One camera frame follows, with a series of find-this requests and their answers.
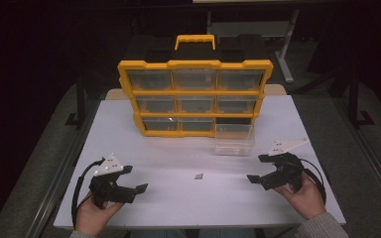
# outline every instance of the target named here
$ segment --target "sleeve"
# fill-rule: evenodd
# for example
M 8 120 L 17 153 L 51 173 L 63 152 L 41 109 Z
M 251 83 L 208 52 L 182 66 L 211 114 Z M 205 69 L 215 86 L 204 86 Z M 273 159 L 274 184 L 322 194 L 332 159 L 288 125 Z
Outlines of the sleeve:
M 88 234 L 82 233 L 80 231 L 74 230 L 70 234 L 69 238 L 95 238 L 95 237 L 92 235 L 88 235 Z
M 341 225 L 328 212 L 305 221 L 298 229 L 299 238 L 348 238 Z

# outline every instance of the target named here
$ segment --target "hand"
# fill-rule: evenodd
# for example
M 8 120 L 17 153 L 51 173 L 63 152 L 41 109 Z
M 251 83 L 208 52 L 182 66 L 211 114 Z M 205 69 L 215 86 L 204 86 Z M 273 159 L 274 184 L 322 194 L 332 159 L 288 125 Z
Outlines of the hand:
M 106 201 L 103 203 L 104 208 L 100 209 L 94 204 L 94 196 L 89 195 L 90 193 L 78 209 L 75 230 L 97 237 L 110 218 L 122 208 L 123 203 L 116 202 L 107 207 Z
M 276 187 L 274 190 L 287 199 L 307 220 L 326 212 L 317 186 L 305 172 L 302 173 L 302 188 L 298 192 L 292 192 L 284 186 Z

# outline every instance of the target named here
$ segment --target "person's right hand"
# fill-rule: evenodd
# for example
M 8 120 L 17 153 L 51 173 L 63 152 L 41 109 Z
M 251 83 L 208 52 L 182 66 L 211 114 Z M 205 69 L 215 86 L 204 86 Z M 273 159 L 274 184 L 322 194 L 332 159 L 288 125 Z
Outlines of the person's right hand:
M 320 192 L 309 176 L 302 173 L 302 188 L 292 192 L 284 186 L 274 188 L 301 214 L 309 220 L 326 212 Z

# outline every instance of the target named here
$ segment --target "person's left hand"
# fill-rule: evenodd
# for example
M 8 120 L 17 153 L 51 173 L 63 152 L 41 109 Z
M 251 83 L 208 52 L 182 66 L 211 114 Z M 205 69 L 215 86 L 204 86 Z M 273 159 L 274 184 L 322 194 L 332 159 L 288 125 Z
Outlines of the person's left hand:
M 97 237 L 123 204 L 116 202 L 107 207 L 106 201 L 103 203 L 104 208 L 100 209 L 94 204 L 93 196 L 87 198 L 78 209 L 75 230 Z

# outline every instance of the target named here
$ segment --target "clear plastic container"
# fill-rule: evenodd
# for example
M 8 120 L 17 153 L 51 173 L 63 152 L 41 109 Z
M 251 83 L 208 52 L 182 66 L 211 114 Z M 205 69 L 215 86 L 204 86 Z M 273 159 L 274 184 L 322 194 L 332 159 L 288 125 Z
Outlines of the clear plastic container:
M 257 90 L 261 83 L 262 69 L 228 69 L 218 72 L 219 90 Z
M 255 144 L 253 125 L 216 124 L 215 154 L 219 156 L 249 156 Z
M 208 68 L 173 70 L 173 82 L 178 90 L 213 90 L 216 71 Z
M 177 96 L 179 112 L 213 112 L 214 96 Z
M 140 112 L 175 112 L 173 96 L 136 96 Z
M 256 96 L 217 96 L 218 113 L 252 113 Z
M 169 70 L 138 70 L 126 71 L 134 90 L 171 90 L 172 80 Z
M 179 118 L 180 128 L 183 131 L 211 131 L 213 118 L 183 117 Z
M 172 117 L 144 117 L 144 126 L 148 131 L 177 131 L 177 118 Z

